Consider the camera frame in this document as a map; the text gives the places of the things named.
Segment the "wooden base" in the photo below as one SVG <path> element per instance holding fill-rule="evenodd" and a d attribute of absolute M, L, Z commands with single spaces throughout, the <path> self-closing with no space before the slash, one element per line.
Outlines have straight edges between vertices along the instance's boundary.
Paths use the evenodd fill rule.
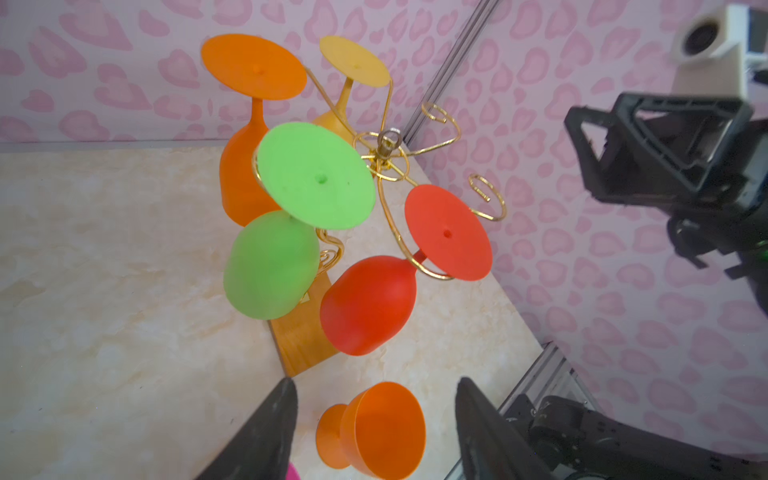
<path fill-rule="evenodd" d="M 331 287 L 327 273 L 318 276 L 301 303 L 285 316 L 270 320 L 272 336 L 286 375 L 294 377 L 336 355 L 320 326 L 320 302 Z"/>

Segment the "gold metal rack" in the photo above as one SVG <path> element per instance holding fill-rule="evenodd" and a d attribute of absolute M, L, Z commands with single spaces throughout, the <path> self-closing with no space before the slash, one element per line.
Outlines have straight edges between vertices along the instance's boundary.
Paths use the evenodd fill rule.
<path fill-rule="evenodd" d="M 443 110 L 441 107 L 439 107 L 436 104 L 422 104 L 421 109 L 422 113 L 430 120 L 430 121 L 437 121 L 441 124 L 447 124 L 451 123 L 456 130 L 455 136 L 451 138 L 450 140 L 443 141 L 437 145 L 432 145 L 430 147 L 422 148 L 417 151 L 413 152 L 406 152 L 406 149 L 402 146 L 402 134 L 400 130 L 396 128 L 386 128 L 386 119 L 387 119 L 387 113 L 389 111 L 389 103 L 392 100 L 392 91 L 394 90 L 394 84 L 392 83 L 392 80 L 389 81 L 389 92 L 387 94 L 386 103 L 384 104 L 384 113 L 382 115 L 382 123 L 381 128 L 378 132 L 375 131 L 364 131 L 364 132 L 357 132 L 354 128 L 349 124 L 349 122 L 336 110 L 336 106 L 331 101 L 330 97 L 326 93 L 323 86 L 317 81 L 317 78 L 315 77 L 314 73 L 312 71 L 305 67 L 306 73 L 309 75 L 310 79 L 312 80 L 312 83 L 315 84 L 317 87 L 317 90 L 320 92 L 320 94 L 323 96 L 323 99 L 328 104 L 328 107 L 333 112 L 333 114 L 336 116 L 336 118 L 339 119 L 341 124 L 346 128 L 346 130 L 354 137 L 353 140 L 353 146 L 355 148 L 358 147 L 358 143 L 360 143 L 367 151 L 368 154 L 360 155 L 360 158 L 362 158 L 365 161 L 368 161 L 367 167 L 371 171 L 372 174 L 376 176 L 376 189 L 379 192 L 379 199 L 381 201 L 382 209 L 384 210 L 384 216 L 386 217 L 387 223 L 389 224 L 389 229 L 392 231 L 392 235 L 395 237 L 395 241 L 397 242 L 398 246 L 400 247 L 400 250 L 402 251 L 403 255 L 405 255 L 406 259 L 417 269 L 421 270 L 424 274 L 436 278 L 438 280 L 453 280 L 454 277 L 449 276 L 446 273 L 440 273 L 435 272 L 434 270 L 430 269 L 423 263 L 423 257 L 420 257 L 420 254 L 417 252 L 416 254 L 412 253 L 411 250 L 406 245 L 405 241 L 402 239 L 402 235 L 400 234 L 400 230 L 398 229 L 397 225 L 395 225 L 395 221 L 392 218 L 392 212 L 389 210 L 389 205 L 387 204 L 386 197 L 384 195 L 384 181 L 391 181 L 391 182 L 398 182 L 405 180 L 414 187 L 417 187 L 419 184 L 413 180 L 409 174 L 411 171 L 411 158 L 416 157 L 417 155 L 425 154 L 434 150 L 437 150 L 438 148 L 442 148 L 445 146 L 448 146 L 456 141 L 458 141 L 462 137 L 462 129 L 459 127 L 458 123 L 452 117 L 448 114 L 445 110 Z M 437 116 L 432 113 L 432 111 L 436 111 L 440 116 Z M 373 137 L 376 139 L 376 145 L 370 144 L 366 138 L 367 137 Z M 405 165 L 405 171 L 401 170 L 397 165 L 394 164 L 392 161 L 395 158 L 402 158 L 406 165 Z M 256 152 L 253 153 L 253 159 L 251 166 L 253 168 L 253 175 L 256 176 L 256 179 L 261 183 L 261 176 L 259 175 L 259 168 L 258 168 L 258 161 Z M 393 170 L 395 171 L 399 176 L 398 177 L 390 177 L 388 175 L 385 175 L 383 172 Z M 481 190 L 481 188 L 475 184 L 475 180 L 479 180 L 482 182 L 490 191 L 493 193 L 496 198 L 498 199 L 498 202 L 501 205 L 502 212 L 498 216 L 493 216 L 490 214 L 486 214 L 484 212 L 481 212 L 479 210 L 475 210 L 474 208 L 468 207 L 472 213 L 477 215 L 478 217 L 485 218 L 486 220 L 490 220 L 492 222 L 498 222 L 500 220 L 504 220 L 504 218 L 507 216 L 507 205 L 504 201 L 504 197 L 502 194 L 498 191 L 498 189 L 491 184 L 487 179 L 482 177 L 479 174 L 471 174 L 468 177 L 469 186 L 483 199 L 483 201 L 490 202 L 491 197 L 487 195 L 486 192 Z M 326 230 L 316 229 L 317 237 L 323 241 L 324 243 L 328 243 L 329 245 L 333 245 L 336 247 L 336 249 L 328 249 L 323 250 L 320 252 L 320 265 L 317 274 L 320 275 L 323 272 L 326 272 L 328 269 L 335 266 L 339 260 L 341 260 L 342 255 L 344 254 L 344 244 L 341 240 L 335 237 L 331 237 Z"/>

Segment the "marble tabletop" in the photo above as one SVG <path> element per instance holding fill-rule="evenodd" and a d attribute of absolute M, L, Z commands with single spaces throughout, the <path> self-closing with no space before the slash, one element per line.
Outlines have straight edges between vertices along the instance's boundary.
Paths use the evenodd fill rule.
<path fill-rule="evenodd" d="M 222 271 L 240 231 L 223 212 L 220 147 L 0 155 L 0 478 L 193 478 L 283 377 L 266 322 L 236 312 Z M 414 165 L 412 176 L 426 183 Z M 402 205 L 387 200 L 409 245 Z M 400 256 L 380 206 L 334 235 L 329 274 Z M 541 351 L 492 276 L 419 274 L 405 328 L 364 357 L 334 356 L 295 378 L 291 458 L 304 479 L 365 478 L 327 468 L 323 411 L 384 381 L 420 401 L 424 459 L 442 479 L 458 458 L 454 395 L 470 376 L 494 404 Z"/>

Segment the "curled gold wire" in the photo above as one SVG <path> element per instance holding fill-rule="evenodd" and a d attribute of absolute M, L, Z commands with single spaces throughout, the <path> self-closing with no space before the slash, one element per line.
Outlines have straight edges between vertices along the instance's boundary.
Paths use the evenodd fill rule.
<path fill-rule="evenodd" d="M 353 140 L 353 146 L 357 146 L 358 141 L 362 141 L 362 137 L 369 135 L 371 137 L 379 137 L 379 133 L 375 131 L 361 131 L 357 135 L 355 135 L 355 138 Z M 390 181 L 390 182 L 399 182 L 401 180 L 406 180 L 408 178 L 408 174 L 411 172 L 411 161 L 408 158 L 408 154 L 406 153 L 405 149 L 402 147 L 402 145 L 398 146 L 398 150 L 400 150 L 400 155 L 398 157 L 402 157 L 406 159 L 406 171 L 405 173 L 402 172 L 399 168 L 395 166 L 394 163 L 391 162 L 388 158 L 381 158 L 379 155 L 375 153 L 375 151 L 372 151 L 370 155 L 360 155 L 360 158 L 364 160 L 370 160 L 373 164 L 376 164 L 377 162 L 383 163 L 382 167 L 384 168 L 395 168 L 395 170 L 400 174 L 400 178 L 396 177 L 387 177 L 384 174 L 381 174 L 377 169 L 371 168 L 370 165 L 366 165 L 368 167 L 368 170 L 371 171 L 372 174 L 376 175 L 379 178 L 382 178 L 384 180 Z"/>
<path fill-rule="evenodd" d="M 257 155 L 258 148 L 253 151 L 253 155 L 250 158 L 250 169 L 253 171 L 253 176 L 256 177 L 256 181 L 259 182 L 259 186 L 266 191 L 264 183 L 261 181 L 261 174 L 259 173 L 259 157 Z"/>
<path fill-rule="evenodd" d="M 442 117 L 439 118 L 439 117 L 436 117 L 434 114 L 430 113 L 430 110 L 432 110 L 432 109 L 437 110 L 442 115 Z M 431 120 L 431 121 L 436 121 L 436 122 L 439 122 L 441 124 L 445 124 L 447 122 L 451 122 L 453 127 L 456 129 L 456 135 L 453 138 L 451 138 L 450 140 L 446 140 L 446 141 L 441 142 L 441 143 L 439 143 L 437 145 L 432 145 L 431 147 L 425 147 L 425 148 L 422 148 L 421 150 L 412 151 L 412 152 L 409 153 L 409 155 L 411 157 L 415 157 L 416 155 L 425 154 L 427 152 L 430 152 L 430 151 L 433 151 L 433 150 L 437 150 L 438 148 L 445 147 L 446 145 L 450 145 L 453 142 L 458 141 L 462 137 L 462 128 L 459 127 L 458 122 L 456 121 L 456 119 L 454 117 L 452 117 L 451 115 L 449 115 L 447 111 L 443 110 L 442 107 L 439 107 L 437 104 L 433 104 L 433 103 L 429 103 L 429 104 L 423 103 L 422 104 L 422 113 L 424 115 L 426 115 L 426 117 L 429 120 Z"/>
<path fill-rule="evenodd" d="M 320 265 L 317 275 L 321 275 L 332 269 L 341 260 L 342 255 L 344 255 L 344 243 L 336 237 L 331 237 L 328 234 L 328 230 L 316 228 L 315 234 L 324 243 L 336 246 L 336 250 L 323 250 L 320 252 Z"/>
<path fill-rule="evenodd" d="M 475 185 L 475 182 L 474 182 L 475 179 L 476 180 L 480 180 L 482 183 L 484 183 L 486 187 L 491 189 L 491 192 L 493 192 L 493 194 L 496 196 L 496 198 L 498 198 L 498 202 L 502 206 L 502 214 L 499 215 L 498 217 L 493 217 L 492 215 L 484 214 L 481 211 L 475 210 L 474 208 L 470 208 L 472 213 L 474 213 L 478 217 L 483 217 L 483 218 L 485 218 L 487 220 L 490 220 L 491 222 L 499 222 L 501 220 L 504 220 L 505 217 L 507 216 L 507 204 L 506 204 L 506 202 L 504 202 L 504 197 L 502 197 L 501 192 L 499 192 L 496 189 L 496 187 L 494 187 L 493 184 L 491 182 L 489 182 L 488 180 L 486 180 L 483 176 L 481 176 L 479 174 L 472 174 L 472 175 L 470 175 L 469 178 L 468 178 L 469 186 L 472 187 L 472 189 L 475 192 L 477 192 L 486 203 L 491 201 L 491 198 L 484 191 L 480 190 L 480 187 Z"/>

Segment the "wall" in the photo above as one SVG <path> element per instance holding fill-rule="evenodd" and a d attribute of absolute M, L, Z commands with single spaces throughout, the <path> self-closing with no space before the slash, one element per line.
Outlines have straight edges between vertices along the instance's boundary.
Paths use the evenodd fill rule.
<path fill-rule="evenodd" d="M 366 46 L 396 81 L 392 123 L 405 123 L 466 19 L 468 0 L 0 0 L 0 141 L 226 138 L 250 102 L 200 61 L 206 38 L 260 35 L 288 48 L 332 96 L 343 78 L 317 47 L 325 35 Z M 353 89 L 350 120 L 380 119 L 386 88 Z M 307 89 L 267 102 L 268 124 L 327 110 Z"/>
<path fill-rule="evenodd" d="M 464 137 L 422 159 L 477 207 L 466 177 L 505 193 L 486 222 L 494 274 L 542 340 L 556 339 L 622 422 L 722 452 L 768 452 L 768 321 L 731 257 L 695 270 L 656 210 L 592 200 L 562 120 L 621 91 L 669 91 L 675 28 L 706 0 L 502 0 L 441 103 Z M 759 110 L 766 95 L 758 95 Z M 420 132 L 420 144 L 447 130 Z"/>

